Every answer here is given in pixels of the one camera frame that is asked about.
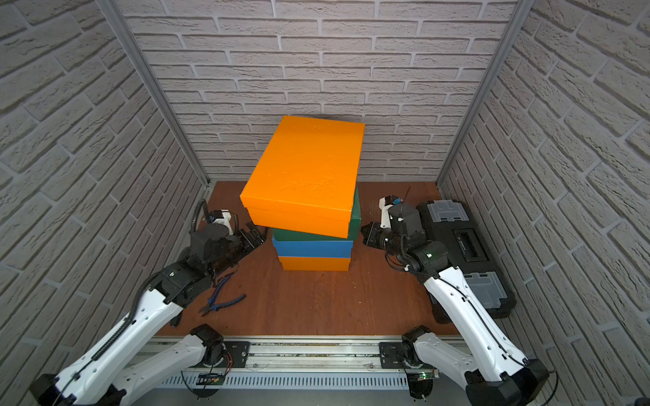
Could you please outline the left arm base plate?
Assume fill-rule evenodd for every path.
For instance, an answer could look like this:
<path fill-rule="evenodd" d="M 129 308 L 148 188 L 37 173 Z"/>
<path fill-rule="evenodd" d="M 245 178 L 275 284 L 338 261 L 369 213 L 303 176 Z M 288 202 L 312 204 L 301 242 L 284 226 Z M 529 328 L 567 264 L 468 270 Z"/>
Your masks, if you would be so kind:
<path fill-rule="evenodd" d="M 205 367 L 225 369 L 245 368 L 252 343 L 247 341 L 225 341 L 206 350 L 201 361 Z"/>

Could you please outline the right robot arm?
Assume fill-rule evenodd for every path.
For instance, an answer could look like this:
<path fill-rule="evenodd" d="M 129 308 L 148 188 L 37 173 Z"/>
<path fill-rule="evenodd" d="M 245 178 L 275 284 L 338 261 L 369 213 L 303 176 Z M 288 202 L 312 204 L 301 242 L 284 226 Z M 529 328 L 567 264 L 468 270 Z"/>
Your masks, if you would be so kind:
<path fill-rule="evenodd" d="M 420 326 L 402 337 L 402 364 L 431 365 L 465 390 L 473 405 L 528 405 L 551 373 L 531 359 L 496 325 L 465 280 L 450 264 L 446 247 L 428 240 L 423 229 L 398 233 L 372 222 L 361 228 L 364 245 L 382 250 L 396 271 L 414 276 L 435 298 L 469 348 L 464 353 Z"/>

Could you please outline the orange shoebox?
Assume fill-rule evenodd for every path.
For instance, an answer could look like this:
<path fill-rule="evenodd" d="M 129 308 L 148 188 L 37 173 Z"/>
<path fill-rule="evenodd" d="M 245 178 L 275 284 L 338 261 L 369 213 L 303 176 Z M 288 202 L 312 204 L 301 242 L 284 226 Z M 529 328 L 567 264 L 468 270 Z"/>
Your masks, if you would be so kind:
<path fill-rule="evenodd" d="M 240 200 L 253 223 L 346 238 L 365 126 L 285 116 Z"/>
<path fill-rule="evenodd" d="M 347 272 L 350 266 L 350 258 L 281 256 L 279 261 L 286 271 Z"/>

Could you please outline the blue shoebox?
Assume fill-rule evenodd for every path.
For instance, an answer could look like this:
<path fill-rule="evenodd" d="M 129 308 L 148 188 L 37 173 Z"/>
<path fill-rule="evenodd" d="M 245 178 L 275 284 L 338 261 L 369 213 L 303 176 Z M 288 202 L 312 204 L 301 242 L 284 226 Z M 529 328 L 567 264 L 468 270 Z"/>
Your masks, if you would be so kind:
<path fill-rule="evenodd" d="M 280 257 L 350 258 L 353 240 L 281 241 L 272 238 Z"/>

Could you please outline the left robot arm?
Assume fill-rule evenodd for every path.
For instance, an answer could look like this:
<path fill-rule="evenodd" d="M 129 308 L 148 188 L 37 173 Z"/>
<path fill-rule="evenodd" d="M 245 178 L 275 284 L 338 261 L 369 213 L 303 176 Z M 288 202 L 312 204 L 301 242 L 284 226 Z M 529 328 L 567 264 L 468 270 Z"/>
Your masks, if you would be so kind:
<path fill-rule="evenodd" d="M 233 231 L 226 223 L 193 229 L 177 262 L 148 277 L 123 321 L 58 374 L 30 384 L 40 405 L 128 405 L 177 372 L 195 365 L 235 364 L 223 336 L 202 324 L 179 343 L 132 367 L 128 363 L 166 324 L 199 296 L 233 276 L 233 268 L 264 244 L 267 234 L 253 223 Z"/>

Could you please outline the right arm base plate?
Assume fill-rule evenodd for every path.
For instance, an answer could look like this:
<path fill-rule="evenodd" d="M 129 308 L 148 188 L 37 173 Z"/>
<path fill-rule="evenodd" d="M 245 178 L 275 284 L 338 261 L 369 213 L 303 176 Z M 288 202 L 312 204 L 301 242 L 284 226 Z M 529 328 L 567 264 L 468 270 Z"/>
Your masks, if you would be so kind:
<path fill-rule="evenodd" d="M 381 367 L 384 370 L 417 370 L 423 363 L 409 343 L 382 342 L 378 345 Z"/>

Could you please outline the green shoebox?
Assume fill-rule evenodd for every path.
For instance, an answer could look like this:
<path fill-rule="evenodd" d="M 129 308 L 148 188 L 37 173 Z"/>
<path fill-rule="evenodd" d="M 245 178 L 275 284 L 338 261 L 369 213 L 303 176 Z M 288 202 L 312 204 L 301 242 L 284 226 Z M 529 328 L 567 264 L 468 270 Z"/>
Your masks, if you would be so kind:
<path fill-rule="evenodd" d="M 277 241 L 340 241 L 352 240 L 355 241 L 359 233 L 362 221 L 362 210 L 360 203 L 359 190 L 355 189 L 354 205 L 351 212 L 351 218 L 348 227 L 348 235 L 345 238 L 337 238 L 326 235 L 319 235 L 313 233 L 301 233 L 296 231 L 289 231 L 284 229 L 274 228 L 274 238 Z"/>

